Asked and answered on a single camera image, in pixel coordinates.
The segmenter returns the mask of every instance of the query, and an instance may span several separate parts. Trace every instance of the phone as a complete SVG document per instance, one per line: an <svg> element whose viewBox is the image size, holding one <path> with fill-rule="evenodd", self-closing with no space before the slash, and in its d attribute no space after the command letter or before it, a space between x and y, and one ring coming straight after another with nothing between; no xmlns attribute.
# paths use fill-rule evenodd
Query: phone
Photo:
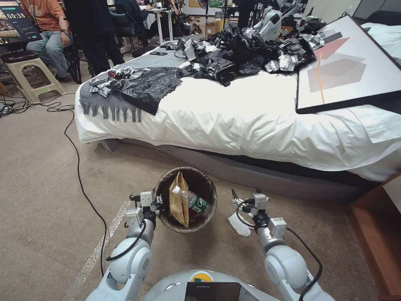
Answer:
<svg viewBox="0 0 401 301"><path fill-rule="evenodd" d="M153 55L166 55L167 52L154 51L154 52L151 52L150 54L153 54Z"/></svg>

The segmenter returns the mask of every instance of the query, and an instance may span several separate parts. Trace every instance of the beige plastic stool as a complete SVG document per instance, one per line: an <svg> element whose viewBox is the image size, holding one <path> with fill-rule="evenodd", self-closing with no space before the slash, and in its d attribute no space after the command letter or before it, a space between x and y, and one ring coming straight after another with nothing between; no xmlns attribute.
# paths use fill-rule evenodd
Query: beige plastic stool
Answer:
<svg viewBox="0 0 401 301"><path fill-rule="evenodd" d="M21 51L12 54L3 54L0 56L0 59L10 71L11 76L17 83L17 88L29 102L41 102L39 95L50 91L58 91L60 95L67 93L58 80L55 79L43 61L33 52ZM44 76L47 77L50 83L39 88L32 88L22 73L22 70L28 66L38 67L43 72Z"/></svg>

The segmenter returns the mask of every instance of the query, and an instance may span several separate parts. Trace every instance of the power cord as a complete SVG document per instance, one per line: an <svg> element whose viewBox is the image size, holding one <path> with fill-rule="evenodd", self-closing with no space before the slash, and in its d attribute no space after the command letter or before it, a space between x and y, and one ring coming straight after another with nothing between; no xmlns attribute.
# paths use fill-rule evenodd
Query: power cord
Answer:
<svg viewBox="0 0 401 301"><path fill-rule="evenodd" d="M186 56L184 56L184 57L179 57L179 56L177 56L176 53L177 53L178 51L180 51L180 49L177 49L177 50L174 52L174 56L175 56L176 58L178 58L178 59L186 59L186 58L187 58Z"/></svg>
<svg viewBox="0 0 401 301"><path fill-rule="evenodd" d="M100 249L100 271L102 273L102 277L104 276L104 271L103 271L103 249L104 249L104 244L105 244L105 240L106 240L106 235L107 235L107 225L106 225L106 221L104 220L104 218L101 216L101 214L96 210L95 206L93 205L92 201L89 199L89 197L87 196L87 194L85 193L84 190L84 186L82 184L82 180L81 180L81 174L79 171L79 164L81 162L81 159L79 157L79 152L77 147L75 146L74 142L71 140L71 138L67 135L67 130L69 128L69 126L72 124L72 122L75 119L75 113L72 110L71 106L74 107L74 105L63 105L61 106L61 102L57 101L57 102L53 102L52 101L56 100L57 98L59 98L62 95L59 95L49 101L45 101L42 103L34 103L34 104L29 104L27 101L26 102L15 102L13 100L10 99L6 99L4 97L3 94L3 99L4 99L4 104L6 106L8 106L6 104L7 101L9 102L13 102L13 104L11 106L8 106L11 110L9 112L7 112L5 115L9 115L9 114L20 114L23 112L26 112L27 109L31 108L31 107L35 107L35 106L42 106L42 107L47 107L47 111L48 112L65 112L65 111L70 111L72 113L72 119L70 121L70 123L67 125L67 127L64 130L64 135L68 138L68 140L70 140L71 144L74 146L75 152L76 152L76 156L78 158L78 162L77 162L77 166L76 166L76 170L77 170L77 174L78 174L78 180L79 180L79 185L81 186L81 190L82 190L82 194L85 196L86 200L89 202L89 204L91 205L93 211L95 211L96 215L102 220L103 225L104 225L104 235L103 235L103 242L102 242L102 248Z"/></svg>
<svg viewBox="0 0 401 301"><path fill-rule="evenodd" d="M109 257L106 258L106 261L116 260L116 259L118 259L118 258L124 256L125 254L127 254L127 253L136 245L136 243L141 239L142 234L143 234L143 232L144 232L145 229L146 229L146 222L145 222L145 220L143 220L142 223L143 223L143 228L142 228L142 230L141 230L139 236L136 238L136 240L135 240L124 252L121 252L119 255L116 255L116 256L114 256L114 257L110 257L110 256L109 256Z"/></svg>
<svg viewBox="0 0 401 301"><path fill-rule="evenodd" d="M237 209L236 209L236 215L237 215L238 219L240 220L240 222L243 223L244 225L250 227L250 228L255 229L255 230L258 229L258 228L267 227L267 225L259 226L259 227L256 226L256 225L251 225L251 224L248 224L247 222L243 221L243 220L240 218L240 216L239 216L239 208L241 207L241 205L246 204L246 203L249 203L249 200L248 200L248 199L246 199L246 200L242 201L241 203L239 203L239 205L237 206ZM319 270L317 271L316 276L315 276L314 279L304 288L304 290L302 291L301 295L299 296L299 301L303 301L303 300L304 300L305 294L312 288L312 286L313 286L313 285L319 280L319 278L321 277L322 272L323 272L323 265L322 265L322 263L320 262L319 258L317 258L317 256L316 256L316 255L312 252L312 250L308 247L308 245L306 244L306 242L304 242L304 241L302 240L302 238L301 238L294 230L292 230L291 228L287 228L287 230L290 231L292 234L295 235L296 238L299 239L299 241L305 246L305 248L309 251L309 253L312 255L312 257L316 260L316 262L317 262L318 265L319 265Z"/></svg>
<svg viewBox="0 0 401 301"><path fill-rule="evenodd" d="M304 242L302 240L302 238L295 233L294 230L292 230L291 228L287 228L288 231L290 231L292 234L295 235L296 238L299 239L299 241L305 246L305 248L309 251L309 253L312 255L312 257L317 261L318 265L319 265L319 270L317 271L316 276L314 277L314 279L304 288L304 290L302 291L301 295L299 296L299 301L303 301L304 300L304 296L305 294L312 288L312 286L319 280L320 276L322 275L323 272L323 265L320 262L319 258L317 258L317 256L312 252L312 250L308 247L308 245L306 244L306 242Z"/></svg>

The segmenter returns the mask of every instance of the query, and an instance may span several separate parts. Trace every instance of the framed artwork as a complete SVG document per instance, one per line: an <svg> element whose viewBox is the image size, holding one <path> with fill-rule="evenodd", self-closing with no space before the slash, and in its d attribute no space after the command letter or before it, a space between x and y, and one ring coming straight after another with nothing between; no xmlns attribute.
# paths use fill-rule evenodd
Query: framed artwork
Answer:
<svg viewBox="0 0 401 301"><path fill-rule="evenodd" d="M401 66L352 17L320 32L325 45L298 72L298 114L401 100Z"/></svg>

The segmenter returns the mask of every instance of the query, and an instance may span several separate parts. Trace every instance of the orange shirt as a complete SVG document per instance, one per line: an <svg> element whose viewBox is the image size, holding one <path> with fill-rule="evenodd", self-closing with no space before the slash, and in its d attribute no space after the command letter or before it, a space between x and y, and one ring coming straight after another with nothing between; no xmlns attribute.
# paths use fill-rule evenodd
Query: orange shirt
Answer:
<svg viewBox="0 0 401 301"><path fill-rule="evenodd" d="M57 0L21 0L23 10L30 16L35 12L41 31L60 31L58 19L65 14Z"/></svg>

